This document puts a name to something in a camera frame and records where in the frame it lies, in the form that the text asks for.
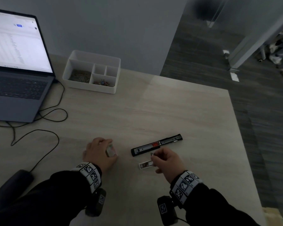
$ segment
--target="wristband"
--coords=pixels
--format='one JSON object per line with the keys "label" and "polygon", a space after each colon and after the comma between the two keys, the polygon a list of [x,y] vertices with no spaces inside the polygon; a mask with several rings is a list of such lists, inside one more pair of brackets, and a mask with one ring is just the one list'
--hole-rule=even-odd
{"label": "wristband", "polygon": [[170,191],[171,196],[177,198],[178,206],[180,208],[183,207],[186,199],[199,183],[202,183],[202,180],[192,171],[185,171],[182,175],[180,175]]}
{"label": "wristband", "polygon": [[96,168],[92,163],[83,162],[79,164],[77,167],[73,168],[72,171],[79,171],[82,175],[84,175],[90,185],[91,193],[101,185],[101,176]]}

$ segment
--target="white plastic tray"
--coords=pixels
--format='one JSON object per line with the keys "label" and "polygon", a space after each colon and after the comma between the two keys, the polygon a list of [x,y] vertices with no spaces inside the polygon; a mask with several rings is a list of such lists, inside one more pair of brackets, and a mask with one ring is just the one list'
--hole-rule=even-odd
{"label": "white plastic tray", "polygon": [[[69,80],[73,69],[90,71],[90,82],[81,83]],[[115,94],[120,70],[121,59],[119,58],[74,50],[67,61],[63,80],[69,87]],[[110,86],[93,84],[102,79]]]}

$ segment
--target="desk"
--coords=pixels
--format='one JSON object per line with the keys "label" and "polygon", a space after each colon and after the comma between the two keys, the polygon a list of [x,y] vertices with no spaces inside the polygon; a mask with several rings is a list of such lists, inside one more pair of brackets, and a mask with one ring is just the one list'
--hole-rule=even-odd
{"label": "desk", "polygon": [[[54,67],[61,79],[64,64]],[[44,106],[56,104],[61,90],[54,85]],[[169,184],[155,174],[155,168],[138,169],[150,153],[132,157],[130,149],[178,133],[183,140],[168,147],[186,167],[231,205],[265,225],[227,90],[122,70],[115,95],[66,88],[60,108],[69,113],[64,122],[41,120],[17,129],[17,138],[39,128],[56,132],[61,140],[34,170],[32,186],[80,163],[86,144],[95,137],[114,139],[119,154],[102,178],[107,191],[102,215],[89,218],[81,211],[71,225],[162,225],[156,200],[168,195]],[[49,118],[61,116],[63,112],[56,112]],[[11,130],[0,128],[0,186],[19,169],[30,170],[57,141],[43,132],[30,134],[14,147],[9,146],[11,139]],[[177,209],[177,214],[185,216],[184,210]]]}

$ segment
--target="empty compartment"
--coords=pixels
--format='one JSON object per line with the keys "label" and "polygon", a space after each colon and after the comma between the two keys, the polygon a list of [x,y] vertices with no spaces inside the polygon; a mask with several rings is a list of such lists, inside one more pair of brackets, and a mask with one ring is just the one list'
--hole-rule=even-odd
{"label": "empty compartment", "polygon": [[117,67],[107,67],[107,76],[117,77],[119,69]]}
{"label": "empty compartment", "polygon": [[68,60],[64,70],[63,79],[82,83],[89,83],[93,67],[93,63],[81,62],[77,60]]}
{"label": "empty compartment", "polygon": [[100,64],[95,64],[94,68],[92,70],[93,74],[106,74],[106,66],[100,65]]}
{"label": "empty compartment", "polygon": [[94,54],[84,51],[72,51],[69,59],[97,63],[104,66],[120,67],[121,59],[116,57],[111,57],[107,55]]}
{"label": "empty compartment", "polygon": [[[107,83],[108,86],[100,85],[101,81],[104,81],[104,83]],[[116,84],[117,78],[106,76],[106,75],[100,75],[100,74],[92,74],[90,79],[90,84],[98,85],[101,87],[114,87]]]}

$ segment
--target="black sleeve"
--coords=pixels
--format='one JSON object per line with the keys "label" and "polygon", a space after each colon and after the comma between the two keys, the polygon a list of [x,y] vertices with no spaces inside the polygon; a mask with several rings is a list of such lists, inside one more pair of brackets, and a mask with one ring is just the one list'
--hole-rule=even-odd
{"label": "black sleeve", "polygon": [[90,185],[80,172],[60,171],[2,210],[0,226],[66,226],[90,199]]}
{"label": "black sleeve", "polygon": [[[171,183],[171,189],[179,176]],[[203,183],[194,187],[183,208],[189,225],[258,225],[248,214],[231,206],[217,190]]]}

